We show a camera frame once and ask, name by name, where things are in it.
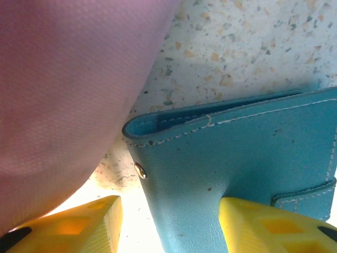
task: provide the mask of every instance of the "blue leather wallet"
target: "blue leather wallet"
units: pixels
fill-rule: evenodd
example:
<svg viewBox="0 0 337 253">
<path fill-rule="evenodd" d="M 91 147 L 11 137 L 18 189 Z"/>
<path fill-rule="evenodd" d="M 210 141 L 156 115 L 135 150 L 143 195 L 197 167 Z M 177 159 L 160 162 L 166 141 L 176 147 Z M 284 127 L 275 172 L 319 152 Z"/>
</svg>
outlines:
<svg viewBox="0 0 337 253">
<path fill-rule="evenodd" d="M 227 252 L 222 197 L 330 216 L 337 89 L 139 116 L 123 133 L 166 253 Z"/>
</svg>

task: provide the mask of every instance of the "speckled floor surface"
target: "speckled floor surface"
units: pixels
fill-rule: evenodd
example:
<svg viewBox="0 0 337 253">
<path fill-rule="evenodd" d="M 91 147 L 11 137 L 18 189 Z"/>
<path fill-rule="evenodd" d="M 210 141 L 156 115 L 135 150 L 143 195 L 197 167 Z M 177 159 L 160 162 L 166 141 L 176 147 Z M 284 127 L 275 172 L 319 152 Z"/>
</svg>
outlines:
<svg viewBox="0 0 337 253">
<path fill-rule="evenodd" d="M 184 0 L 130 118 L 337 85 L 336 42 L 337 0 Z M 163 252 L 122 137 L 88 182 L 55 211 L 110 194 L 123 197 L 119 253 Z M 330 222 L 336 226 L 334 204 Z"/>
</svg>

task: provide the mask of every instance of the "rivet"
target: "rivet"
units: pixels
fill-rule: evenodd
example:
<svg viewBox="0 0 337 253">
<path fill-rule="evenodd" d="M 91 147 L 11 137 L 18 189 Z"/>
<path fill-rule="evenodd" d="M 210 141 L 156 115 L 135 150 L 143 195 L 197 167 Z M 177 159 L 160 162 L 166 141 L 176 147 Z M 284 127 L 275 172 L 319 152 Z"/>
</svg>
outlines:
<svg viewBox="0 0 337 253">
<path fill-rule="evenodd" d="M 135 163 L 135 170 L 142 179 L 146 178 L 145 170 L 138 163 Z"/>
</svg>

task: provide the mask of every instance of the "pink fabric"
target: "pink fabric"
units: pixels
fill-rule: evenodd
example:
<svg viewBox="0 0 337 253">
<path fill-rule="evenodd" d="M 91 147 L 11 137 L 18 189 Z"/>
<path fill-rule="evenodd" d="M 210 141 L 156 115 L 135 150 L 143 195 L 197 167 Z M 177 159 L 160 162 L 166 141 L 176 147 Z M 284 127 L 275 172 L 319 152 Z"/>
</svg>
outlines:
<svg viewBox="0 0 337 253">
<path fill-rule="evenodd" d="M 177 4 L 0 1 L 0 236 L 88 179 L 145 83 Z"/>
</svg>

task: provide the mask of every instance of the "yellow plastic object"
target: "yellow plastic object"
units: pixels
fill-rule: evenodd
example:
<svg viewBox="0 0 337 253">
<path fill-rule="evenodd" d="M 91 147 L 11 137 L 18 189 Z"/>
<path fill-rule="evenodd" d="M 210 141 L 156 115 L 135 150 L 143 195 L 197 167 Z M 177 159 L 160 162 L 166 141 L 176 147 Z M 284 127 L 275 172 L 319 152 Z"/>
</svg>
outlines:
<svg viewBox="0 0 337 253">
<path fill-rule="evenodd" d="M 220 225 L 229 253 L 336 253 L 337 235 L 321 220 L 237 198 L 222 198 Z"/>
<path fill-rule="evenodd" d="M 122 202 L 109 196 L 20 226 L 32 232 L 7 253 L 117 253 Z"/>
</svg>

